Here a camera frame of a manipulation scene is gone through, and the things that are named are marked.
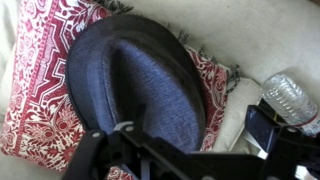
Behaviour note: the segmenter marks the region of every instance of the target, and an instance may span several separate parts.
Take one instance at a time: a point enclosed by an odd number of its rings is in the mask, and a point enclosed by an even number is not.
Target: plastic bottle
[[[317,105],[285,74],[276,74],[262,85],[262,97],[290,125],[307,136],[320,132]]]

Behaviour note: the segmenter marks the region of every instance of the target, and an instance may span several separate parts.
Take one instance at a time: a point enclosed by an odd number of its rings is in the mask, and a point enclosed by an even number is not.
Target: gray fedora hat
[[[200,77],[180,42],[160,24],[116,15],[83,30],[69,51],[66,83],[86,130],[134,121],[183,152],[199,150],[205,111]]]

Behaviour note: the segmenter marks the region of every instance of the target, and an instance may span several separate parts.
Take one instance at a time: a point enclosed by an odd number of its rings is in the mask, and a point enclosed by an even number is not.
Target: pillow
[[[111,15],[85,0],[23,0],[12,94],[0,143],[3,153],[50,169],[66,169],[84,133],[67,96],[64,65],[79,32]],[[227,71],[187,48],[201,76],[207,128],[202,150],[217,138],[227,99]],[[131,178],[118,168],[109,177]]]

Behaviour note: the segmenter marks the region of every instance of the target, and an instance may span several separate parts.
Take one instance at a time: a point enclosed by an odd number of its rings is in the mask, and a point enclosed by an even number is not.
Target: red patterned pillow
[[[22,0],[13,74],[13,91],[2,152],[63,171],[83,129],[67,96],[64,65],[79,32],[111,13],[88,0]],[[226,70],[188,48],[202,78],[207,129],[202,150],[218,135],[226,103]],[[110,179],[131,176],[112,168]]]

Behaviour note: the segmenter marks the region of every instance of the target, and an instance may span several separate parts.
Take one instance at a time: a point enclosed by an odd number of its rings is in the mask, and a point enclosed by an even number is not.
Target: clear plastic bottle
[[[320,132],[317,105],[285,74],[276,74],[262,84],[262,97],[290,125],[305,135]]]

